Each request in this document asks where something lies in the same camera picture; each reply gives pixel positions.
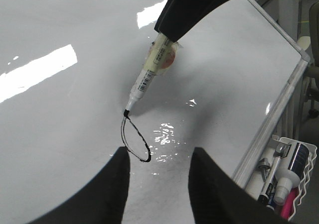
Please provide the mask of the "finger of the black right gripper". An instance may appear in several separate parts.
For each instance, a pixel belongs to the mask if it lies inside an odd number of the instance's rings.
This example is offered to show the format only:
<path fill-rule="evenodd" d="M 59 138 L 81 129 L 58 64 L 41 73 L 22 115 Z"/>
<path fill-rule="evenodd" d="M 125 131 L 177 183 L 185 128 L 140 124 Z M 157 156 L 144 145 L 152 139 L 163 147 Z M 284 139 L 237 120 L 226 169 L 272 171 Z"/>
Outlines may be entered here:
<path fill-rule="evenodd" d="M 177 42 L 206 15 L 229 0 L 167 0 L 155 31 Z"/>

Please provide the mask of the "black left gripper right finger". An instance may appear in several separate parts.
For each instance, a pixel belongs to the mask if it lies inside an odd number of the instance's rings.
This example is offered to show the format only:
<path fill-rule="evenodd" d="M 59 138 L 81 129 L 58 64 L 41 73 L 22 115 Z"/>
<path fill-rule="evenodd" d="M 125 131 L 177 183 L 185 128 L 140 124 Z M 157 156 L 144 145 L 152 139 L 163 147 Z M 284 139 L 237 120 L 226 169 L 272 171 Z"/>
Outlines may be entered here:
<path fill-rule="evenodd" d="M 192 153 L 188 193 L 196 224 L 287 224 L 242 188 L 201 148 Z"/>

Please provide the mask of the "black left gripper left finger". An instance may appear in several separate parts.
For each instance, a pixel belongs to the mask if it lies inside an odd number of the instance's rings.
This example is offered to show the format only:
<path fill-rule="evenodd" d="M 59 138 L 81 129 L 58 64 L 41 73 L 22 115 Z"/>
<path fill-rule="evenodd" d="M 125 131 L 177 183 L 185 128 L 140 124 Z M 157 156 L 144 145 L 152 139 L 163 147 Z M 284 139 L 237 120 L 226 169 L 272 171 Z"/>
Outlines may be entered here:
<path fill-rule="evenodd" d="M 31 224 L 120 224 L 128 198 L 130 158 L 119 147 L 81 190 Z"/>

